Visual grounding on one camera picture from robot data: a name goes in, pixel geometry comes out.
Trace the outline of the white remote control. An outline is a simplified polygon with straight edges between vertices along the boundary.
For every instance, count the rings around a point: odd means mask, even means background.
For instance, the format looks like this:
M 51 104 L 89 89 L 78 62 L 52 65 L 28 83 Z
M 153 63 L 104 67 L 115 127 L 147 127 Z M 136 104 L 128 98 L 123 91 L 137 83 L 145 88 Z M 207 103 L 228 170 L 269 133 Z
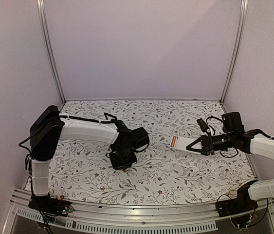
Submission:
M 187 146 L 187 144 L 188 144 L 188 140 L 187 140 L 188 138 L 186 138 L 186 137 L 181 137 L 181 136 L 176 136 L 176 137 L 177 137 L 177 141 L 176 141 L 176 143 L 175 143 L 175 146 L 174 146 L 174 147 L 171 147 L 171 146 L 170 146 L 171 141 L 170 141 L 169 147 L 170 147 L 171 149 L 174 149 L 174 150 L 180 150 L 180 151 L 189 152 L 189 151 L 186 150 L 186 146 Z

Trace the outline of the orange battery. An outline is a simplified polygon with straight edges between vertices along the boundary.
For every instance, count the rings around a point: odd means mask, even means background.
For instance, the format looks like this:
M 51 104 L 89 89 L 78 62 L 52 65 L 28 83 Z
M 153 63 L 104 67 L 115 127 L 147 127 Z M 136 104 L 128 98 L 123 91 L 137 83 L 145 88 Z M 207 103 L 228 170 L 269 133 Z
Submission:
M 174 137 L 173 137 L 173 139 L 172 139 L 172 141 L 171 141 L 170 146 L 171 146 L 171 147 L 174 147 L 174 146 L 175 146 L 176 141 L 177 141 L 177 137 L 176 137 L 176 136 L 174 136 Z

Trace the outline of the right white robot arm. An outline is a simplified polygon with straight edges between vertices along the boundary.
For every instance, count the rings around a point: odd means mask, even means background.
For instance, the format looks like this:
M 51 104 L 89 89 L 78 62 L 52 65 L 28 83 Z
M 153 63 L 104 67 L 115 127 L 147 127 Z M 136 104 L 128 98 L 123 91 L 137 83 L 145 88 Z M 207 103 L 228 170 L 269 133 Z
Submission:
M 213 155 L 215 152 L 234 148 L 248 155 L 258 155 L 274 160 L 274 137 L 267 135 L 261 129 L 245 131 L 239 112 L 225 113 L 221 116 L 223 134 L 211 135 L 208 124 L 198 119 L 197 123 L 205 134 L 189 143 L 185 149 L 201 155 Z M 274 179 L 249 182 L 237 191 L 233 201 L 233 209 L 244 212 L 252 201 L 273 198 Z

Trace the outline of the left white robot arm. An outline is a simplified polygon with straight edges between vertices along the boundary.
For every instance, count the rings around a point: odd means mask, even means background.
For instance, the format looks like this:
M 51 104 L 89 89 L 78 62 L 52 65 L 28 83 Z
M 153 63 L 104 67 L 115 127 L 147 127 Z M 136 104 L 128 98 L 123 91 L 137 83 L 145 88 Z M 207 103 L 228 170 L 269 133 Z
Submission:
M 106 120 L 88 119 L 62 114 L 57 106 L 48 106 L 30 127 L 30 135 L 19 143 L 29 142 L 27 162 L 34 203 L 44 212 L 53 208 L 49 194 L 49 166 L 57 144 L 62 140 L 86 140 L 106 143 L 107 154 L 115 170 L 137 162 L 136 154 L 149 146 L 148 132 L 143 128 L 129 129 L 122 120 L 106 113 Z

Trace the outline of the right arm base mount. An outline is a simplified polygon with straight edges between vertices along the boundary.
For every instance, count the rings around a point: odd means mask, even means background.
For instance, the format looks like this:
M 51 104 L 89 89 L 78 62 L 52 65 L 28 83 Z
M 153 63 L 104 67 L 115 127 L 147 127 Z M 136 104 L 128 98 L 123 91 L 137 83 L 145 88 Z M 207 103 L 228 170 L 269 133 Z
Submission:
M 225 217 L 253 211 L 258 208 L 258 204 L 256 201 L 247 199 L 242 195 L 231 198 L 229 195 L 223 194 L 216 200 L 215 208 L 219 217 Z

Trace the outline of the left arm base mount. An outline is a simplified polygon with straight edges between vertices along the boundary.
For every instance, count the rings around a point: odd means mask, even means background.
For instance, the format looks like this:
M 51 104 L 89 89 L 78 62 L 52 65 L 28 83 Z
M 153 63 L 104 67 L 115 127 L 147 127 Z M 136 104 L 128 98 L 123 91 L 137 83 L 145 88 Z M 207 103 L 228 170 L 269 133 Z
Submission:
M 71 202 L 65 200 L 64 196 L 50 197 L 31 195 L 29 208 L 40 211 L 50 216 L 67 216 L 73 211 Z

